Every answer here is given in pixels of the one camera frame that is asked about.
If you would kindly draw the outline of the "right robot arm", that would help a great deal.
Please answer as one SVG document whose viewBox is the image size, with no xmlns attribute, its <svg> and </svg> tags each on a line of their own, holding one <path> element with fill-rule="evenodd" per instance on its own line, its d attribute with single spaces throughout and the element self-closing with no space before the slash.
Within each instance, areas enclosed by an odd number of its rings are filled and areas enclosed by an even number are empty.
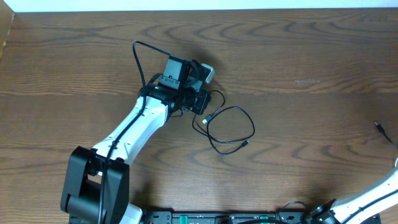
<svg viewBox="0 0 398 224">
<path fill-rule="evenodd" d="M 382 179 L 346 198 L 332 200 L 311 211 L 306 223 L 363 223 L 397 205 L 397 165 Z"/>
</svg>

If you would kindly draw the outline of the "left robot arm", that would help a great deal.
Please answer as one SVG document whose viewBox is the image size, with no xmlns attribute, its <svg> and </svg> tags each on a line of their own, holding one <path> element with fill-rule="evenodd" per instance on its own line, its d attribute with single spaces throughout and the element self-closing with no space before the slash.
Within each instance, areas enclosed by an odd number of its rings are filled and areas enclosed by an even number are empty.
<svg viewBox="0 0 398 224">
<path fill-rule="evenodd" d="M 88 223 L 139 223 L 143 211 L 130 203 L 130 166 L 148 139 L 178 111 L 202 114 L 210 101 L 203 89 L 213 67 L 169 56 L 165 70 L 140 89 L 132 111 L 91 149 L 71 154 L 60 208 Z"/>
</svg>

